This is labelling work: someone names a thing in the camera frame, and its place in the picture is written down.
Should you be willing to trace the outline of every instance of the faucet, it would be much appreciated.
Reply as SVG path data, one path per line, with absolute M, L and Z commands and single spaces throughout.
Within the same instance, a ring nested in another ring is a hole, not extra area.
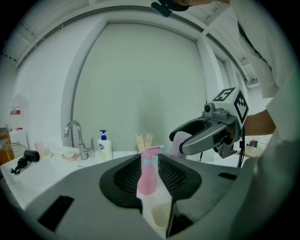
M 81 156 L 81 160 L 86 160 L 89 158 L 89 153 L 93 153 L 93 139 L 90 140 L 91 147 L 90 148 L 85 148 L 84 143 L 83 143 L 83 136 L 81 132 L 81 126 L 78 121 L 72 120 L 70 121 L 66 128 L 65 128 L 65 137 L 69 137 L 69 132 L 70 129 L 72 128 L 73 125 L 76 125 L 77 130 L 78 130 L 78 138 L 79 138 L 79 153 Z

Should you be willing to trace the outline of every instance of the white wall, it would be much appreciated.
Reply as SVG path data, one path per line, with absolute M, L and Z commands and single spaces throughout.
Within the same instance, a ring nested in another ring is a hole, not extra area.
M 64 96 L 65 85 L 73 93 L 66 80 L 73 77 L 72 82 L 75 82 L 80 68 L 78 61 L 82 62 L 87 52 L 81 47 L 89 48 L 93 41 L 91 38 L 97 37 L 89 34 L 101 31 L 100 21 L 95 15 L 65 26 L 38 46 L 20 67 L 14 94 L 22 94 L 29 103 L 26 131 L 31 149 L 38 140 L 63 143 L 62 101 L 64 97 L 69 102 L 72 100 L 72 94 Z M 65 112 L 64 117 L 70 119 L 70 111 Z
M 206 100 L 211 101 L 221 90 L 224 89 L 220 67 L 217 58 L 208 43 L 206 36 L 197 39 L 197 46 L 203 64 L 205 76 Z
M 106 129 L 113 150 L 134 150 L 134 135 L 150 132 L 168 152 L 171 131 L 200 117 L 205 99 L 195 42 L 158 27 L 109 24 L 83 66 L 73 119 L 95 148 Z
M 231 60 L 226 60 L 224 62 L 225 70 L 228 76 L 228 82 L 229 86 L 237 87 L 238 86 L 238 80 L 234 71 L 233 62 Z
M 220 67 L 221 76 L 222 76 L 222 80 L 223 80 L 223 83 L 224 83 L 224 88 L 225 89 L 230 88 L 230 84 L 229 84 L 229 81 L 228 81 L 228 76 L 227 76 L 227 72 L 226 72 L 226 68 L 225 68 L 224 63 L 220 59 L 217 59 L 217 63 Z
M 249 115 L 262 112 L 263 110 L 266 109 L 268 103 L 273 99 L 272 97 L 262 98 L 260 88 L 249 89 L 248 94 L 249 94 L 249 105 L 250 105 Z
M 10 126 L 10 100 L 13 95 L 17 70 L 0 61 L 0 128 Z

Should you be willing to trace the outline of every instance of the soap dish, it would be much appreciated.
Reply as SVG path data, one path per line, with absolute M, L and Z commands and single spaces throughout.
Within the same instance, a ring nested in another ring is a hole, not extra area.
M 80 156 L 79 153 L 77 153 L 74 157 L 66 157 L 65 155 L 62 154 L 61 158 L 69 161 L 75 161 L 76 159 L 78 159 L 79 156 Z

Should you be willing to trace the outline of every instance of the hand soap bottle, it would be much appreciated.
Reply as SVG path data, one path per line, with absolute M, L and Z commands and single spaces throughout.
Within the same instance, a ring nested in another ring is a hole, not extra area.
M 101 159 L 104 161 L 112 160 L 112 142 L 106 138 L 106 130 L 100 130 L 100 132 L 102 132 L 102 136 L 101 139 L 98 139 L 98 149 Z

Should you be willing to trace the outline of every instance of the label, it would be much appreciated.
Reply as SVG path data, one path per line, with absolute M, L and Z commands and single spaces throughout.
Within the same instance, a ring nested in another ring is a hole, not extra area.
M 106 151 L 104 151 L 104 145 L 99 144 L 100 157 L 102 160 L 106 160 Z
M 241 91 L 239 91 L 234 101 L 234 107 L 239 115 L 241 124 L 243 124 L 244 121 L 246 120 L 249 108 Z
M 145 148 L 149 149 L 151 147 L 153 134 L 147 133 L 145 137 Z
M 139 152 L 142 153 L 142 152 L 146 151 L 143 136 L 141 134 L 136 134 L 135 140 L 136 140 L 136 145 L 139 149 Z
M 228 88 L 228 89 L 224 89 L 223 91 L 221 91 L 214 100 L 212 100 L 213 102 L 224 102 L 226 100 L 226 98 L 229 97 L 229 95 L 233 92 L 235 88 Z
M 11 107 L 10 115 L 21 115 L 21 107 Z

